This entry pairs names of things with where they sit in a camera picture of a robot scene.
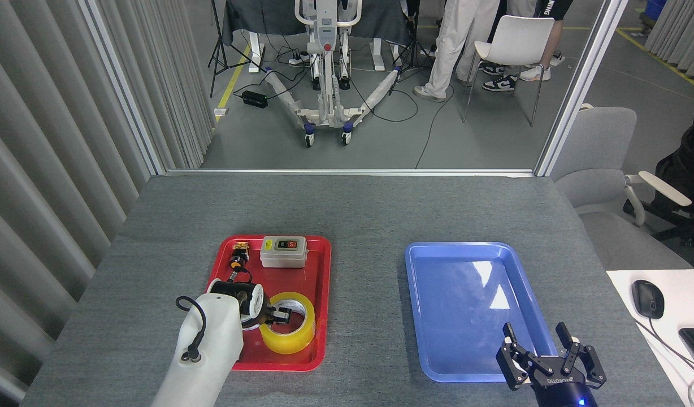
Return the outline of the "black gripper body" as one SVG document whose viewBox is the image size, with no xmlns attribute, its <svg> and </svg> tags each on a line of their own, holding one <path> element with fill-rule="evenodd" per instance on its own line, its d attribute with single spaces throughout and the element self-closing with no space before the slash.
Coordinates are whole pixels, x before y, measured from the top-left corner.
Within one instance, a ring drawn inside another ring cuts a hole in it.
<svg viewBox="0 0 694 407">
<path fill-rule="evenodd" d="M 578 370 L 569 375 L 554 371 L 551 376 L 535 370 L 532 389 L 538 406 L 598 406 L 585 384 L 585 375 Z"/>
<path fill-rule="evenodd" d="M 273 307 L 262 304 L 259 314 L 256 317 L 250 317 L 246 314 L 242 315 L 242 330 L 248 331 L 259 327 L 260 324 L 267 323 L 273 320 Z"/>
</svg>

